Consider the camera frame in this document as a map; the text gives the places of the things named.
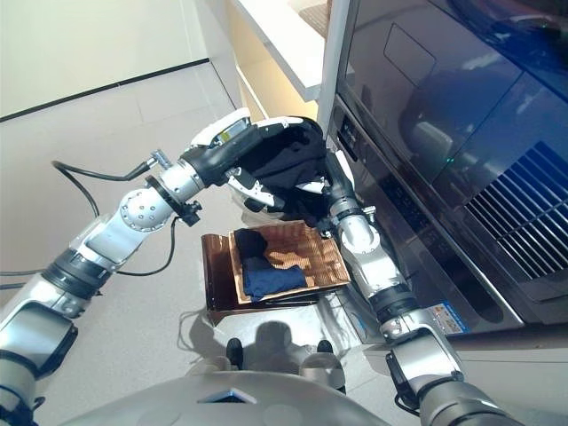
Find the wire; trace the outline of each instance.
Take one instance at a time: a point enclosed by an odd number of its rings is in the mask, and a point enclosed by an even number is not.
[[[34,275],[39,272],[43,272],[43,269],[32,269],[31,271],[3,271],[0,272],[0,277],[23,277],[25,275]]]
[[[92,212],[95,214],[95,217],[98,217],[100,215],[100,212],[99,212],[99,206],[97,206],[97,202],[95,201],[94,198],[92,198],[92,195],[89,191],[87,191],[87,188],[85,188],[83,186],[83,184],[81,184],[81,182],[79,182],[77,179],[75,179],[73,177],[73,175],[71,175],[71,173],[69,173],[67,171],[67,169],[65,167],[63,167],[63,166],[67,166],[67,165],[63,164],[62,162],[51,162],[51,165],[55,169],[57,169],[59,172],[61,172],[61,174],[63,176],[65,176],[67,179],[69,179],[71,181],[71,183],[79,189],[79,191],[81,191],[81,193],[85,196],[85,198],[87,199],[87,201],[91,205],[91,209],[92,209]]]
[[[150,166],[148,165],[147,162],[141,162],[138,166],[136,166],[136,168],[134,168],[134,170],[129,171],[126,175],[114,176],[114,175],[106,175],[104,173],[98,173],[96,171],[79,169],[78,167],[70,166],[69,164],[65,164],[64,162],[54,161],[51,162],[51,164],[59,171],[61,170],[73,171],[74,173],[88,176],[89,178],[113,180],[114,182],[126,182],[135,179],[138,176],[140,176],[142,173],[145,173],[150,170]]]
[[[396,397],[394,397],[394,403],[397,405],[398,408],[405,410],[407,413],[415,415],[416,417],[420,417],[420,413],[418,413],[416,410],[413,410],[412,408],[408,408],[402,402],[400,402],[400,395],[398,395],[398,393]]]
[[[0,284],[0,290],[20,289],[26,285],[25,282],[14,282],[12,284]]]
[[[174,220],[171,221],[171,226],[170,226],[170,254],[168,255],[168,260],[166,260],[166,263],[164,264],[164,266],[162,266],[161,268],[158,268],[154,271],[151,272],[125,272],[125,271],[119,271],[117,273],[120,273],[121,275],[129,275],[131,277],[147,277],[148,275],[154,275],[155,273],[159,273],[161,271],[163,271],[164,269],[166,269],[168,266],[170,266],[171,264],[171,259],[173,259],[174,257],[174,251],[176,250],[176,222],[180,219],[181,217],[176,216],[174,217]]]
[[[70,171],[72,171],[74,173],[78,173],[80,175],[88,176],[89,178],[112,180],[112,181],[117,181],[117,182],[125,182],[125,181],[132,180],[134,178],[137,178],[142,173],[150,170],[150,166],[148,165],[147,162],[141,162],[134,170],[130,171],[126,175],[124,175],[124,176],[113,176],[113,175],[106,175],[106,174],[103,174],[103,173],[98,173],[96,171],[79,169],[78,167],[70,166],[68,164],[65,164],[64,162],[53,161],[53,162],[51,162],[51,165],[55,169],[57,169],[63,176],[65,176],[67,179],[69,179],[71,181],[71,183],[79,189],[79,191],[81,191],[81,193],[85,196],[85,198],[87,199],[87,201],[91,205],[91,209],[92,209],[92,212],[94,213],[95,217],[98,217],[100,215],[99,206],[97,205],[97,202],[92,197],[91,193],[87,190],[87,188],[85,188],[83,186],[83,184],[81,184],[81,182],[79,182],[73,175],[71,175],[71,173],[69,173]],[[120,273],[121,275],[129,275],[129,276],[132,276],[132,277],[147,277],[149,275],[154,275],[156,273],[159,273],[159,272],[163,271],[164,269],[166,269],[168,266],[170,266],[171,260],[173,259],[173,256],[174,256],[174,250],[176,248],[175,229],[176,229],[176,222],[179,219],[180,219],[179,216],[174,217],[174,220],[171,222],[170,254],[168,255],[168,260],[166,261],[164,266],[162,266],[161,268],[158,268],[154,271],[150,271],[150,272],[119,271],[117,273]],[[37,269],[37,270],[32,270],[32,271],[6,271],[6,272],[0,272],[0,276],[2,276],[2,277],[19,277],[19,276],[24,276],[24,275],[33,275],[34,273],[38,273],[38,272],[42,272],[42,271],[43,271],[43,269]],[[0,289],[4,290],[4,289],[9,289],[9,288],[21,288],[21,287],[23,287],[24,284],[25,283],[5,284],[2,287],[0,287]]]

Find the white cabinet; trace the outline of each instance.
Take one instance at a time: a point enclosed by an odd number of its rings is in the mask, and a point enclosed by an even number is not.
[[[216,17],[216,29],[201,21],[209,57],[232,98],[229,88],[239,87],[240,96],[233,103],[246,105],[254,121],[286,114],[315,120],[324,50],[329,46],[298,11],[320,5],[327,12],[327,0],[200,2],[200,13]],[[224,60],[216,55],[220,30],[228,41]],[[228,72],[231,55],[236,76]]]

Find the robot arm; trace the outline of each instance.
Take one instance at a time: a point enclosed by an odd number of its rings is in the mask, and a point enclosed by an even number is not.
[[[337,158],[327,156],[331,186],[327,204],[338,230],[343,259],[373,307],[391,350],[387,365],[407,408],[420,408],[423,425],[518,425],[475,386],[464,382],[462,365],[444,332],[420,309],[414,294],[385,253],[369,224],[373,211],[359,207]]]
[[[236,162],[299,118],[251,124],[242,108],[205,128],[175,164],[127,193],[113,215],[97,217],[45,271],[35,275],[0,314],[0,424],[32,424],[36,380],[55,371],[77,336],[72,319],[99,289],[163,228],[172,213],[195,224],[201,189],[237,180]]]

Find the white wall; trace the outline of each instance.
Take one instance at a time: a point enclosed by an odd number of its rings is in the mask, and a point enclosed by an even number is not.
[[[0,116],[207,57],[194,0],[0,5]]]

